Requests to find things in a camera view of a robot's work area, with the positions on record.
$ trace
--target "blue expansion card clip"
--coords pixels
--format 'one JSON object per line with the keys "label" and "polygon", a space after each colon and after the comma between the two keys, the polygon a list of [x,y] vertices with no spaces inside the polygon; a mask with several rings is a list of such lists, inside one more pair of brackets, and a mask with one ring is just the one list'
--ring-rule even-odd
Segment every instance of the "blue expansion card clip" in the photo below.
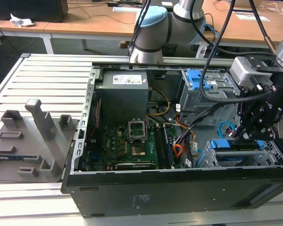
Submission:
{"label": "blue expansion card clip", "polygon": [[213,139],[210,141],[213,149],[215,148],[230,148],[230,144],[227,139]]}
{"label": "blue expansion card clip", "polygon": [[[191,70],[187,71],[187,79],[191,84],[193,90],[200,90],[200,77],[201,71],[200,70]],[[211,87],[207,84],[206,81],[203,81],[203,88],[204,90],[210,90]]]}

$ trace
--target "power cable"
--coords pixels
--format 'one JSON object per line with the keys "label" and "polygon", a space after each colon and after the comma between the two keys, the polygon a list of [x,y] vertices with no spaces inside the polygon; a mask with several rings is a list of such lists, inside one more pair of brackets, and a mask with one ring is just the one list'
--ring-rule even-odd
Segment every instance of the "power cable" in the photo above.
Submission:
{"label": "power cable", "polygon": [[[191,9],[194,8],[194,4],[195,4],[196,0],[193,1],[192,5],[191,5]],[[195,31],[197,32],[197,34],[211,47],[214,46],[214,44],[212,42],[210,42],[203,34],[202,32],[198,29],[197,25],[195,24],[195,20],[193,18],[193,11],[190,10],[190,18],[191,18],[191,23],[195,29]],[[250,55],[250,54],[262,54],[262,55],[273,55],[272,53],[268,53],[268,52],[231,52],[225,49],[222,49],[220,47],[217,47],[217,50],[223,53],[227,53],[227,54],[232,54],[232,55],[236,55],[236,56],[244,56],[244,55]]]}
{"label": "power cable", "polygon": [[[204,82],[204,77],[205,77],[205,74],[207,72],[207,69],[209,67],[209,63],[213,57],[213,54],[215,52],[215,50],[217,49],[217,46],[219,45],[220,41],[221,41],[221,38],[225,32],[225,29],[228,25],[228,22],[231,18],[231,15],[232,15],[232,11],[233,11],[233,8],[234,8],[234,5],[235,5],[235,2],[236,0],[232,0],[231,2],[231,5],[230,5],[230,8],[229,8],[229,11],[228,11],[228,14],[226,16],[226,19],[225,19],[225,23],[221,29],[221,32],[220,32],[220,35],[219,37],[217,38],[216,40],[216,43],[215,45],[213,46],[209,56],[208,56],[208,59],[207,59],[207,62],[203,68],[203,71],[201,73],[201,77],[200,77],[200,84],[203,84]],[[241,102],[249,102],[249,101],[255,101],[255,100],[259,100],[259,99],[264,99],[266,98],[267,96],[269,96],[269,94],[272,92],[271,89],[267,90],[265,93],[263,94],[259,94],[259,95],[255,95],[255,96],[251,96],[251,97],[241,97],[241,98],[227,98],[227,99],[222,99],[222,98],[215,98],[215,97],[209,97],[207,96],[207,94],[205,93],[205,90],[203,88],[203,86],[200,86],[200,92],[202,94],[202,96],[208,100],[208,101],[212,101],[212,102],[217,102],[217,103],[222,103],[222,104],[233,104],[233,103],[241,103]]]}

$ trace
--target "metal slotted platform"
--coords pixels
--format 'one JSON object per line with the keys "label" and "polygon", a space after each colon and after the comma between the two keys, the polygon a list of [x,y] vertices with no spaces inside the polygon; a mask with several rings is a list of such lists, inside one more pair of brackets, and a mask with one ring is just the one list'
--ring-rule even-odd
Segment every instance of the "metal slotted platform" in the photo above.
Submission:
{"label": "metal slotted platform", "polygon": [[[165,61],[183,58],[166,58]],[[80,119],[86,84],[95,61],[128,62],[125,56],[74,56],[32,54],[20,58],[0,85],[0,118],[5,110],[24,108],[30,98],[42,101],[42,110],[52,117],[63,113]],[[0,226],[3,225],[278,225],[283,226],[283,193],[255,210],[212,211],[83,219],[61,183],[0,184]]]}

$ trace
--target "computer case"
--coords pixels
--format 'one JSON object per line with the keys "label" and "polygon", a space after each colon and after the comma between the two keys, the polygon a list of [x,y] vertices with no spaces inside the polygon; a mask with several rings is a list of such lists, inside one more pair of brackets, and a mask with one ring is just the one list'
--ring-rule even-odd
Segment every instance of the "computer case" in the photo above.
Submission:
{"label": "computer case", "polygon": [[67,0],[0,0],[0,20],[10,14],[32,20],[61,23],[68,12]]}

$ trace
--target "blue cable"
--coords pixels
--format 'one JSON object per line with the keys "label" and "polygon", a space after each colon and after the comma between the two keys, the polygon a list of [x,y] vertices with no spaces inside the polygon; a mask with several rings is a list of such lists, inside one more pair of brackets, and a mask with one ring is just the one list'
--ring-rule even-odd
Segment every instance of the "blue cable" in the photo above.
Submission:
{"label": "blue cable", "polygon": [[216,38],[218,38],[217,32],[211,27],[211,25],[207,24],[207,27],[214,33],[214,35],[216,36]]}
{"label": "blue cable", "polygon": [[231,124],[229,121],[222,121],[218,126],[218,134],[219,134],[220,138],[224,138],[222,131],[221,131],[221,127],[222,127],[223,124],[229,125],[231,127],[231,129],[233,131],[235,131],[235,126],[233,124]]}

